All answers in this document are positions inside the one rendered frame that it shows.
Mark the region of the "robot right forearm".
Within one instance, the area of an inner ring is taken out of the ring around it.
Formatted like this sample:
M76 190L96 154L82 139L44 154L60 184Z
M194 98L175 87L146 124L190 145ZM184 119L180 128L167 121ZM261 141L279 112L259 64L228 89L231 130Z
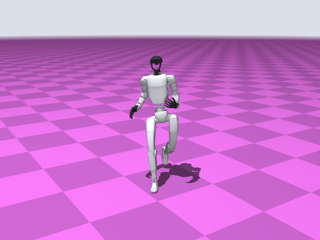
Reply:
M139 99L138 99L138 102L137 102L137 104L136 104L136 105L138 105L137 111L139 111L139 110L141 109L141 107L142 107L142 105L143 105L144 102L145 102L144 98L142 98L141 95L140 95L140 97L139 97Z

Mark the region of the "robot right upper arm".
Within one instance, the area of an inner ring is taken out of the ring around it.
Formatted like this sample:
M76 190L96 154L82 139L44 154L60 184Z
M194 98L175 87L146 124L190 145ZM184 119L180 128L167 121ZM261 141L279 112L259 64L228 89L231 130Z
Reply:
M147 99L149 97L148 94L148 85L147 85L147 77L148 76L143 76L142 79L140 80L140 84L141 84L141 98Z

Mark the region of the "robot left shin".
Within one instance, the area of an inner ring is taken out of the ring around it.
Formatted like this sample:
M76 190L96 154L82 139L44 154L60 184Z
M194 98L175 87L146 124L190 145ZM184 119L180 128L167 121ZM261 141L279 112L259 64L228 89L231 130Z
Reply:
M176 147L175 147L176 148ZM164 155L168 155L168 154L171 154L171 153L173 153L174 152L174 150L175 150L175 148L173 149L173 150L168 150L167 149L167 145L165 146L165 150L164 150Z

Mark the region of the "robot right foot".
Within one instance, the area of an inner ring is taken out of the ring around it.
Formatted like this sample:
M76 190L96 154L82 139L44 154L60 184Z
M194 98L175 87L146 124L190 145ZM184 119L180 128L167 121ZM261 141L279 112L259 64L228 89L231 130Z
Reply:
M157 182L157 183L156 183ZM159 183L158 181L154 181L154 183L152 183L152 186L151 186L151 189L150 189L150 192L151 193L155 193L158 191L158 186L159 186Z

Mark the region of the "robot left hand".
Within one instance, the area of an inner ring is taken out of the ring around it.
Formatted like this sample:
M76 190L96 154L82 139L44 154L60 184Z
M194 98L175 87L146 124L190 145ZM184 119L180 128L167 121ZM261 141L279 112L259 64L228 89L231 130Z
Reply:
M167 98L168 99L168 98ZM165 100L166 102L165 102L165 104L164 104L164 106L165 107L167 107L167 108L174 108L174 109L176 109L177 107L178 107L178 105L180 105L179 103L177 103L176 101L175 101L175 99L172 97L172 99L173 99L173 101L171 101L170 99L168 99L169 101L167 101L167 100ZM169 104L168 104L169 103ZM168 106L167 106L168 105Z

